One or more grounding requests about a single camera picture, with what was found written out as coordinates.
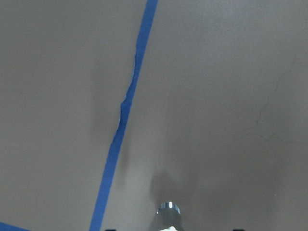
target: crack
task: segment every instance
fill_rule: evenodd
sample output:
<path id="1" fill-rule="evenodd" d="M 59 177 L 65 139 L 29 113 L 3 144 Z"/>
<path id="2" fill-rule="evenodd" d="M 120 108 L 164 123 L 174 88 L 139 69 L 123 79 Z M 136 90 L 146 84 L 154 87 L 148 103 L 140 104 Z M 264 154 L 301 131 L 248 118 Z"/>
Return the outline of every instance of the crack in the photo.
<path id="1" fill-rule="evenodd" d="M 280 136 L 278 136 L 277 134 L 275 133 L 272 133 L 270 134 L 267 138 L 265 138 L 263 135 L 257 133 L 257 132 L 248 132 L 250 130 L 253 130 L 255 129 L 259 124 L 262 124 L 264 123 L 262 121 L 262 114 L 264 112 L 264 110 L 268 107 L 268 105 L 270 104 L 270 98 L 277 92 L 278 88 L 279 88 L 279 85 L 280 85 L 280 82 L 281 80 L 283 79 L 283 77 L 285 75 L 287 75 L 288 73 L 291 73 L 292 72 L 292 68 L 294 66 L 300 66 L 300 67 L 307 67 L 308 64 L 299 64 L 299 63 L 296 63 L 296 55 L 294 56 L 294 58 L 292 59 L 291 63 L 290 63 L 290 68 L 288 70 L 286 70 L 285 72 L 283 72 L 276 80 L 276 86 L 275 86 L 275 89 L 273 90 L 272 93 L 270 93 L 266 99 L 266 103 L 260 108 L 259 110 L 259 115 L 258 115 L 258 118 L 257 120 L 255 121 L 255 124 L 251 127 L 248 127 L 248 128 L 245 128 L 244 130 L 240 130 L 240 131 L 237 131 L 234 133 L 233 135 L 233 139 L 234 140 L 242 140 L 245 136 L 248 136 L 248 135 L 257 135 L 259 136 L 262 140 L 264 140 L 266 143 L 268 143 L 270 141 L 270 139 L 272 137 L 276 137 L 279 141 L 281 141 L 282 143 L 285 143 L 285 144 L 302 144 L 304 146 L 308 146 L 307 143 L 305 142 L 301 142 L 301 141 L 285 141 L 283 138 L 281 138 Z"/>

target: gray floor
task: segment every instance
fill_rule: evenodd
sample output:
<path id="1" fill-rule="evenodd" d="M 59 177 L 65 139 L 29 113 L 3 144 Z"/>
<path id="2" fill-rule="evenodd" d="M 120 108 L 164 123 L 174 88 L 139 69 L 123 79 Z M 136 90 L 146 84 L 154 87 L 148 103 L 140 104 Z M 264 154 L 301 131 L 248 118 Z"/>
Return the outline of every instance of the gray floor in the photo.
<path id="1" fill-rule="evenodd" d="M 89 228 L 144 6 L 0 3 L 1 222 Z M 307 230 L 307 115 L 307 1 L 159 1 L 102 230 Z"/>

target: gray surface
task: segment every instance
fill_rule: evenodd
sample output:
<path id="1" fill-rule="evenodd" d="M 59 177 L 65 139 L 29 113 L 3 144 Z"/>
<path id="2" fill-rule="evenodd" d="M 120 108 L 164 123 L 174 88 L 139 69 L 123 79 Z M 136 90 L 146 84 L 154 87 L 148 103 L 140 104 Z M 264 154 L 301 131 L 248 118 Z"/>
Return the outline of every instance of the gray surface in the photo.
<path id="1" fill-rule="evenodd" d="M 0 221 L 87 230 L 145 1 L 0 3 Z M 307 1 L 160 1 L 103 229 L 308 227 Z"/>

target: blue line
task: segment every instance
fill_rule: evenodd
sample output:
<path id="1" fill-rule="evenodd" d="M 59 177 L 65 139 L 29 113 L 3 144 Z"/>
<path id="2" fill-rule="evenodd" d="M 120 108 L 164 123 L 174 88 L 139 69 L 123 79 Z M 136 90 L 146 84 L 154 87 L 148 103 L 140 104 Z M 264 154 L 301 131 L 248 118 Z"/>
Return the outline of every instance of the blue line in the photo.
<path id="1" fill-rule="evenodd" d="M 28 231 L 28 230 L 0 222 L 0 231 Z"/>
<path id="2" fill-rule="evenodd" d="M 104 212 L 107 205 L 107 200 L 112 185 L 112 180 L 116 170 L 116 163 L 119 157 L 126 124 L 130 112 L 130 107 L 135 94 L 137 81 L 142 65 L 142 60 L 146 50 L 146 45 L 151 31 L 151 26 L 156 10 L 158 0 L 147 0 L 146 7 L 144 10 L 142 23 L 140 26 L 137 43 L 136 43 L 136 54 L 135 54 L 135 65 L 132 72 L 132 79 L 128 91 L 126 93 L 125 100 L 121 103 L 120 122 L 116 130 L 114 139 L 110 145 L 108 157 L 105 164 L 105 169 L 98 192 L 95 208 L 92 215 L 92 221 L 89 231 L 100 231 Z"/>

